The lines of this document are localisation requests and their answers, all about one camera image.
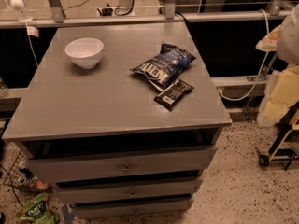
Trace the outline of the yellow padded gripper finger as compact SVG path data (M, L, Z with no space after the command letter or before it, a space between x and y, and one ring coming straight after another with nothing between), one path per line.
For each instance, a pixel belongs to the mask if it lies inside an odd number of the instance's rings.
M276 51L279 30L280 25L274 28L268 35L260 40L256 45L256 49L264 52Z

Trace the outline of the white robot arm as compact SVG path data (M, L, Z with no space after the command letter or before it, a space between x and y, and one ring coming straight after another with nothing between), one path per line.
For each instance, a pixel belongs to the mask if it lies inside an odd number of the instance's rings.
M257 43L256 49L264 52L275 51L280 60L299 64L299 5L279 26Z

